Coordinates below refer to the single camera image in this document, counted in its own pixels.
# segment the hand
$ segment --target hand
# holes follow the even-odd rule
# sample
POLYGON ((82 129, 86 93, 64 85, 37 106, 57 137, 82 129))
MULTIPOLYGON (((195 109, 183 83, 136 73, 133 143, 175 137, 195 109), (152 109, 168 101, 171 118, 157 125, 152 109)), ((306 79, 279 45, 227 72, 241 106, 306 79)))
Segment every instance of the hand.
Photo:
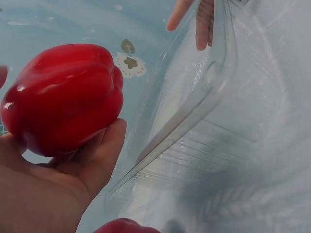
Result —
MULTIPOLYGON (((166 29, 174 31, 194 0, 177 0, 175 8, 168 20, 166 29)), ((198 50, 204 50, 207 46, 212 46, 213 25, 214 25, 214 3, 215 0, 200 0, 196 17, 196 46, 198 50)))
POLYGON ((0 136, 0 233, 74 233, 109 182, 125 131, 118 119, 73 156, 40 165, 22 157, 26 148, 10 133, 0 136))

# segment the printed pattern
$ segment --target printed pattern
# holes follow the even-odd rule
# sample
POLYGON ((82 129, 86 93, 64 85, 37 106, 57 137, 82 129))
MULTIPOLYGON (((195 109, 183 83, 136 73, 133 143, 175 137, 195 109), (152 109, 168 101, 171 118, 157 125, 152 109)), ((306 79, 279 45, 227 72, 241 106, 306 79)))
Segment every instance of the printed pattern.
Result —
POLYGON ((125 52, 117 52, 114 59, 115 65, 121 70, 124 78, 133 76, 141 77, 146 73, 145 63, 138 57, 132 56, 135 53, 134 45, 127 39, 123 40, 121 49, 125 52))

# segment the fingertip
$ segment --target fingertip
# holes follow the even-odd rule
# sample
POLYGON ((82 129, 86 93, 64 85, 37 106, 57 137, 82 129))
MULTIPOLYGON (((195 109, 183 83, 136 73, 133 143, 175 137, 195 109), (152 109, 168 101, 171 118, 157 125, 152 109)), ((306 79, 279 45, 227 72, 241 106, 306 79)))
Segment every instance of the fingertip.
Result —
POLYGON ((20 154, 23 154, 27 150, 27 147, 20 143, 18 140, 16 140, 11 133, 6 133, 2 136, 2 138, 9 142, 11 146, 20 154))

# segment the red pepper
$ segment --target red pepper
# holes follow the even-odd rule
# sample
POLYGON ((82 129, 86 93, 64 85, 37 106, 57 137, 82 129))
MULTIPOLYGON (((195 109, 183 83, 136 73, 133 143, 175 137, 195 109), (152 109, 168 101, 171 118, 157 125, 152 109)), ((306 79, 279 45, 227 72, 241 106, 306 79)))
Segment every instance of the red pepper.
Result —
POLYGON ((128 218, 118 218, 106 223, 94 233, 160 233, 151 227, 140 226, 134 220, 128 218))
POLYGON ((73 153, 119 116, 122 87, 107 49, 57 46, 22 70, 2 100, 2 121, 34 153, 73 153))

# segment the white flower design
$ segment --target white flower design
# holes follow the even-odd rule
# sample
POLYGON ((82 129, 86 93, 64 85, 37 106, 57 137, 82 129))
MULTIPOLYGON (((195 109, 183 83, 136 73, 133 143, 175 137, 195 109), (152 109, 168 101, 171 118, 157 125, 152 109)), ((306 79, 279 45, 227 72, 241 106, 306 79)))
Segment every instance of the white flower design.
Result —
POLYGON ((132 78, 133 75, 140 77, 147 71, 145 63, 138 57, 117 52, 117 57, 114 60, 115 65, 121 70, 124 78, 132 78))

